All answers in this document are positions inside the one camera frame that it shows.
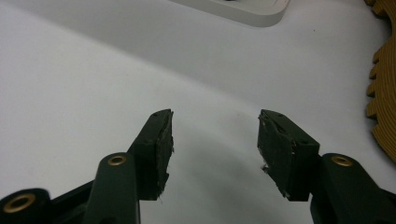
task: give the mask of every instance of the white surface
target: white surface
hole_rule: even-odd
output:
[[[0,197],[59,196],[172,108],[176,153],[142,223],[312,223],[261,171],[260,109],[281,112],[396,192],[365,90],[389,27],[362,0],[298,0],[252,28],[164,0],[0,0]]]
[[[257,27],[277,24],[290,0],[171,0],[233,21]]]

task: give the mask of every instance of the wooden object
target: wooden object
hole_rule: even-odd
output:
[[[378,144],[396,162],[396,0],[365,0],[377,16],[388,17],[393,34],[373,58],[367,95],[367,116],[377,120],[373,135]]]

